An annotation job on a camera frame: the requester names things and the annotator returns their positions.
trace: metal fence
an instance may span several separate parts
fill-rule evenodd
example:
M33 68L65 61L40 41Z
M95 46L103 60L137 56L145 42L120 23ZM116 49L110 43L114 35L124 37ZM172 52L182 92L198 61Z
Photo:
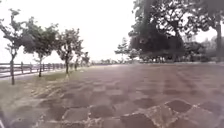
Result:
M69 64L69 68L74 68L73 63ZM64 69L65 64L41 64L42 72ZM39 64L14 64L14 75L25 75L39 72ZM10 63L0 63L0 78L10 77Z

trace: ground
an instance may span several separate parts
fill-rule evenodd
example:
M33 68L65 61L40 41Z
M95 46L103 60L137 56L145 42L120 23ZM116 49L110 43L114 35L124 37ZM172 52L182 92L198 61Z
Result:
M0 98L13 128L223 128L223 83L214 64L104 66Z

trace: tree canopy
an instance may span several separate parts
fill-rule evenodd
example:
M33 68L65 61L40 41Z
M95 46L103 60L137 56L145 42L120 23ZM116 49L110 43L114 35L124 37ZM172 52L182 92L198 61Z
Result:
M82 41L79 36L79 29L65 30L65 32L58 35L57 53L65 61L67 74L69 62L75 53L79 54L82 50Z

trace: paved plaza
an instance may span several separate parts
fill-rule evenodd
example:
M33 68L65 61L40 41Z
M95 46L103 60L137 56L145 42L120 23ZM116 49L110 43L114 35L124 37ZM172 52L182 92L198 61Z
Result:
M224 128L224 66L104 66L8 114L13 128Z

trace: overcast sky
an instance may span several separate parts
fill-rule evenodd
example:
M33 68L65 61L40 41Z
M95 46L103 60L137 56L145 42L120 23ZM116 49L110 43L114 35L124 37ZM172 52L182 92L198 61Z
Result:
M114 50L122 42L122 37L134 24L131 13L134 0L2 0L0 18L9 18L9 8L20 9L18 20L34 16L42 26L59 23L61 30L80 28L83 46L93 60L117 59ZM203 41L216 35L215 31L200 33L196 39ZM5 50L7 40L0 32L0 63L9 62ZM24 55L20 49L15 62L33 63L33 55ZM56 53L45 59L46 63L60 62Z

